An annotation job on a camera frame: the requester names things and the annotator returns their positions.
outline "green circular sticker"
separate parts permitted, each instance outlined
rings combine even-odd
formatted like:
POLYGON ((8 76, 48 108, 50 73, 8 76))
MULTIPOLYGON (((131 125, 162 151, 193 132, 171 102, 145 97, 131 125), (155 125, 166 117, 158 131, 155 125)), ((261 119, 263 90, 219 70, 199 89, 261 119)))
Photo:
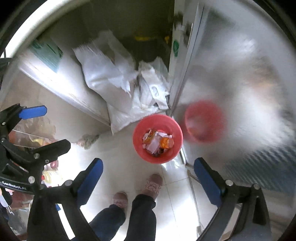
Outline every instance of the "green circular sticker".
POLYGON ((177 57, 178 51, 179 51, 179 42, 177 40, 174 40, 173 42, 173 51, 174 51, 175 57, 177 57))

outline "foot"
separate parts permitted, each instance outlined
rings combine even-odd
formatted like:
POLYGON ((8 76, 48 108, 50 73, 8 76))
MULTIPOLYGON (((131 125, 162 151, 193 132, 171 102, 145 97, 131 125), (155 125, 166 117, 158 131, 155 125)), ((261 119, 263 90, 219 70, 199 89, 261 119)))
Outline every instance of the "foot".
POLYGON ((117 192, 113 196, 113 204, 120 207, 123 211, 126 210, 128 206, 128 196, 124 192, 117 192))
POLYGON ((147 180, 144 189, 141 194, 152 197, 154 200, 159 195, 159 190, 163 184, 163 179, 158 174, 152 174, 147 180))

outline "floor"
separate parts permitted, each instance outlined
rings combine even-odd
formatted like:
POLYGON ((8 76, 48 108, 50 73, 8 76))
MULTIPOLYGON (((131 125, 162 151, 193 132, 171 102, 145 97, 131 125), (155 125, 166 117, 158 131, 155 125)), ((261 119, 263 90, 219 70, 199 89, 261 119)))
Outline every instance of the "floor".
MULTIPOLYGON (((67 154, 59 157, 59 171, 63 181, 73 180, 81 170, 87 168, 93 158, 101 158, 104 172, 81 211, 90 222, 98 212, 111 204, 113 194, 125 191, 128 195, 127 219, 112 239, 124 240, 132 200, 140 193, 146 178, 159 173, 163 177, 164 186, 153 209, 157 217, 156 241, 196 240, 198 215, 187 170, 180 156, 161 165, 143 161, 133 149, 132 133, 135 126, 136 123, 114 136, 110 131, 103 133, 89 150, 72 145, 67 154)), ((63 211, 59 213, 68 237, 74 237, 63 211)))

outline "person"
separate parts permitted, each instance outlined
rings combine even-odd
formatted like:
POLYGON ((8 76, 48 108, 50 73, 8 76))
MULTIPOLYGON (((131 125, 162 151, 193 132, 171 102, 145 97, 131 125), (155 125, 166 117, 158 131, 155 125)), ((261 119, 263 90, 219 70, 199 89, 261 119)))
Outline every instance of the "person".
MULTIPOLYGON (((154 241, 156 233, 156 216, 153 208, 155 199, 163 184, 163 179, 158 174, 152 174, 146 185, 132 203, 131 216, 124 241, 154 241)), ((126 214, 128 198, 124 192, 117 192, 113 196, 113 204, 99 212, 89 223, 101 241, 110 241, 121 225, 126 214)))

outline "red bucket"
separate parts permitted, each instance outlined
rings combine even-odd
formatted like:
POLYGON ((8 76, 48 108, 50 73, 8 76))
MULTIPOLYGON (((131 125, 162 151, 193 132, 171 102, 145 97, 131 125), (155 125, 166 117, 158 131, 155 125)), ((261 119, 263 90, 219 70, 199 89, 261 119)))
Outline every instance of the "red bucket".
POLYGON ((178 123, 167 115, 150 115, 141 120, 133 131, 133 146, 138 155, 147 162, 154 164, 166 163, 175 158, 183 143, 183 134, 178 123), (161 154, 159 157, 153 157, 143 149, 143 136, 150 129, 165 132, 173 136, 174 146, 161 154))
POLYGON ((218 141, 225 129, 225 118, 220 107, 210 100, 191 104, 185 112, 185 134, 198 143, 218 141))

